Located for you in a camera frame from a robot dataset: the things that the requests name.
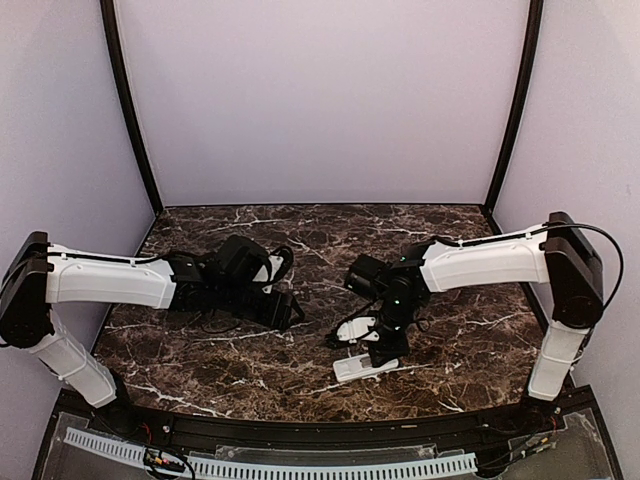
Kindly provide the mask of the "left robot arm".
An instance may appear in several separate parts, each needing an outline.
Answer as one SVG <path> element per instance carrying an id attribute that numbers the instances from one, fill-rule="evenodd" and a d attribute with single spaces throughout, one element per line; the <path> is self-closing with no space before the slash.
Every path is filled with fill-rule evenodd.
<path id="1" fill-rule="evenodd" d="M 177 312 L 226 312 L 270 330 L 304 319 L 295 296 L 275 290 L 293 265 L 287 246 L 269 252 L 232 235 L 214 252 L 118 257 L 69 249 L 31 233 L 1 284 L 1 345 L 26 349 L 94 408 L 120 436 L 141 427 L 114 375 L 55 317 L 65 302 L 131 304 Z"/>

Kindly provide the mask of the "white remote control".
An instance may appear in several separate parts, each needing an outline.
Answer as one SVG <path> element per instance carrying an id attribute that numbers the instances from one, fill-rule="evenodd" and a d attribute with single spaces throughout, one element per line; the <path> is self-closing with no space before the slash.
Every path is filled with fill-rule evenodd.
<path id="1" fill-rule="evenodd" d="M 397 369 L 399 366 L 400 361 L 394 359 L 384 363 L 382 366 L 374 367 L 371 357 L 368 354 L 362 354 L 335 361 L 333 363 L 333 371 L 336 380 L 339 383 L 345 383 L 387 373 Z"/>

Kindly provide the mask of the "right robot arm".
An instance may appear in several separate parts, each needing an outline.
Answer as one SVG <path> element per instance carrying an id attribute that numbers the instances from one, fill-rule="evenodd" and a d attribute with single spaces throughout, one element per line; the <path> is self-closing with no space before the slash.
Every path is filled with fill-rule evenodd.
<path id="1" fill-rule="evenodd" d="M 539 283 L 551 287 L 554 308 L 527 387 L 528 397 L 510 413 L 521 434 L 534 432 L 577 361 L 612 298 L 604 293 L 603 264 L 588 241 L 589 225 L 564 212 L 517 232 L 472 240 L 434 236 L 411 245 L 398 260 L 359 256 L 344 285 L 379 303 L 342 320 L 329 336 L 338 347 L 364 342 L 366 353 L 334 363 L 339 382 L 398 367 L 409 352 L 406 330 L 434 293 L 489 284 Z"/>

